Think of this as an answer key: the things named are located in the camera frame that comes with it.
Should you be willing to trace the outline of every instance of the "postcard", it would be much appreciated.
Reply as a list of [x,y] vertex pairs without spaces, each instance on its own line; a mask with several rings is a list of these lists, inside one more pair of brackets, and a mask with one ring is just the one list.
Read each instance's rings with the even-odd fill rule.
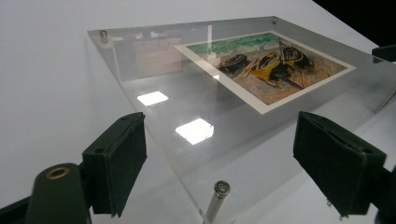
[[261,114],[355,69],[274,31],[175,48]]

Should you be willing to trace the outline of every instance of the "transparent acrylic sheet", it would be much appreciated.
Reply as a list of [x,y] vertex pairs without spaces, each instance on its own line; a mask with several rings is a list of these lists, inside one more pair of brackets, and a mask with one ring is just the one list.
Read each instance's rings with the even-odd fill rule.
[[[269,31],[344,63],[347,72],[260,113],[177,49]],[[292,157],[299,111],[353,132],[375,115],[396,83],[394,64],[374,63],[371,55],[273,17],[112,29],[102,36],[89,31],[89,36],[132,105],[146,114],[148,131],[197,209],[205,212],[217,181],[231,185],[217,223],[245,218],[302,171]],[[140,100],[149,93],[160,102],[144,105]],[[193,136],[191,130],[183,133],[186,124]]]

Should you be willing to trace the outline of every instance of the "printed picture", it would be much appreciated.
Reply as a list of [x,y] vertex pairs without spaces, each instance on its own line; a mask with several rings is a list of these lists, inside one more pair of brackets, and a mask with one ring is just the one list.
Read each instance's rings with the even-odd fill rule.
[[262,114],[354,69],[276,32],[176,48]]

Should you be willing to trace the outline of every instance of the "glass panel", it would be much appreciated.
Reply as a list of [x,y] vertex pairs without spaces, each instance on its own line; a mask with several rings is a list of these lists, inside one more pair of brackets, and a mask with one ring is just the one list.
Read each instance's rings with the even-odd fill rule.
[[394,64],[273,17],[89,35],[197,209],[217,181],[231,185],[218,223],[246,218],[302,171],[299,111],[355,131],[396,83]]

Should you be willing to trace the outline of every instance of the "white table surface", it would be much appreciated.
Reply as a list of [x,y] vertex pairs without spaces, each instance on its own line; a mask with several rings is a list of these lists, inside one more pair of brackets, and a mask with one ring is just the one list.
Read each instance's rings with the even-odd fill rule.
[[[309,0],[0,1],[0,207],[29,196],[42,170],[63,162],[81,163],[82,151],[93,140],[117,118],[134,112],[88,30],[262,16],[278,16],[367,53],[377,47]],[[395,111],[393,103],[358,130],[389,154],[389,169],[396,164]],[[93,223],[202,222],[148,135],[147,142],[148,159],[122,218],[93,215]],[[268,212],[253,209],[245,220],[338,220],[304,173],[262,206]],[[373,223],[375,210],[370,212],[346,223]]]

